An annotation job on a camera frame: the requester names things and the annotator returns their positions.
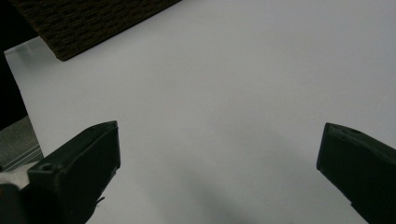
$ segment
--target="black plastic part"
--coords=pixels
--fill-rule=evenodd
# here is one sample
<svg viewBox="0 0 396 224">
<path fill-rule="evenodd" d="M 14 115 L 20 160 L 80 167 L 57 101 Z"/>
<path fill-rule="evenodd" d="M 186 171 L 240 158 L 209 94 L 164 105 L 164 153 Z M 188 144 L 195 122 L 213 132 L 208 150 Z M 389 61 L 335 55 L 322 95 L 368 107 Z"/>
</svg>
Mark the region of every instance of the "black plastic part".
<svg viewBox="0 0 396 224">
<path fill-rule="evenodd" d="M 359 131 L 327 123 L 317 168 L 368 223 L 396 223 L 394 148 Z"/>
<path fill-rule="evenodd" d="M 0 184 L 0 223 L 28 224 L 20 190 L 12 184 Z"/>
<path fill-rule="evenodd" d="M 82 224 L 120 168 L 116 121 L 86 129 L 28 170 L 22 190 L 32 224 Z"/>
</svg>

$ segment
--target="white surface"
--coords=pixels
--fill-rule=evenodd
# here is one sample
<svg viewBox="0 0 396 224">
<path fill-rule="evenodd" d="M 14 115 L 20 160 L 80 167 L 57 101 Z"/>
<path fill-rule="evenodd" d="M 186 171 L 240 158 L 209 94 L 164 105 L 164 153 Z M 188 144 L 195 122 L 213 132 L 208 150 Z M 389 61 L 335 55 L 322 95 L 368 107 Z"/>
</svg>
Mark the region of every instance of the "white surface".
<svg viewBox="0 0 396 224">
<path fill-rule="evenodd" d="M 16 185 L 19 189 L 23 189 L 29 184 L 27 170 L 29 170 L 36 163 L 37 162 L 27 163 L 13 171 L 0 173 L 0 184 L 10 183 Z"/>
<path fill-rule="evenodd" d="M 185 0 L 62 63 L 6 52 L 48 155 L 116 119 L 89 223 L 365 223 L 316 170 L 325 122 L 396 147 L 394 0 Z"/>
</svg>

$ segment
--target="woven texture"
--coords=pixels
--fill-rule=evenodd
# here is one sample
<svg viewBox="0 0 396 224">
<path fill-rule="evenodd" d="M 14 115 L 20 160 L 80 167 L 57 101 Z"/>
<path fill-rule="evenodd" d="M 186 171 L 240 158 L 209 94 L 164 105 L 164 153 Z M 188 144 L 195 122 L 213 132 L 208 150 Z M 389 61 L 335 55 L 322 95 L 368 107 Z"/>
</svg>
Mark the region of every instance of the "woven texture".
<svg viewBox="0 0 396 224">
<path fill-rule="evenodd" d="M 181 0 L 9 0 L 61 61 Z"/>
</svg>

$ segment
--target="dark woven object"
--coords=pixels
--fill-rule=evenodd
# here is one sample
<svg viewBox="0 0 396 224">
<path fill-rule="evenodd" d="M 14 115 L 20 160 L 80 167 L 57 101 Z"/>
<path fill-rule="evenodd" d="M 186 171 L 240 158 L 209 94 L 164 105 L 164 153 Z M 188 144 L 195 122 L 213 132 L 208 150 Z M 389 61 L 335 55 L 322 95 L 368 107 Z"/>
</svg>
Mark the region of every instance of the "dark woven object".
<svg viewBox="0 0 396 224">
<path fill-rule="evenodd" d="M 181 0 L 9 0 L 61 61 Z"/>
</svg>

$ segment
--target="brown textured pad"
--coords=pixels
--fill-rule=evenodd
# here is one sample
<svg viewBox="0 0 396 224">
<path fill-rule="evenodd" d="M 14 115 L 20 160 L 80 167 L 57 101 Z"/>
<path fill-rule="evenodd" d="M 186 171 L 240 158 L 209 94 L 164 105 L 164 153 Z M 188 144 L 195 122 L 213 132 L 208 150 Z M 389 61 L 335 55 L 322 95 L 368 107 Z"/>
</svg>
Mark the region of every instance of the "brown textured pad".
<svg viewBox="0 0 396 224">
<path fill-rule="evenodd" d="M 61 61 L 181 0 L 8 0 Z"/>
</svg>

